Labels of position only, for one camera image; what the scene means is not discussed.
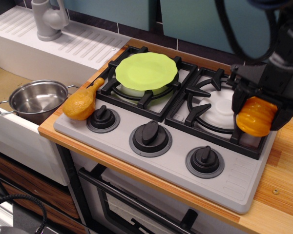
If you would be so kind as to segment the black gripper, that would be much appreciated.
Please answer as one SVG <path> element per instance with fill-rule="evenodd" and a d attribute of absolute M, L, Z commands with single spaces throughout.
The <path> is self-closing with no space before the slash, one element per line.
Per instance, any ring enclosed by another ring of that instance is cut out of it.
<path fill-rule="evenodd" d="M 293 117 L 293 71 L 267 63 L 231 66 L 228 84 L 233 87 L 232 110 L 239 113 L 245 102 L 258 97 L 277 106 L 271 131 L 278 131 Z"/>

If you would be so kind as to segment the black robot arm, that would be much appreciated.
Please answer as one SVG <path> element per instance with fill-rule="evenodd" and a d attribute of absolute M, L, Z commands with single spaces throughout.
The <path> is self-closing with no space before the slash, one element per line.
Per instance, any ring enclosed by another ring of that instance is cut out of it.
<path fill-rule="evenodd" d="M 217 11 L 233 51 L 245 61 L 234 64 L 228 84 L 233 87 L 232 110 L 237 127 L 263 137 L 293 118 L 293 0 L 253 0 L 265 11 L 270 44 L 265 54 L 251 58 L 238 44 L 224 8 Z"/>

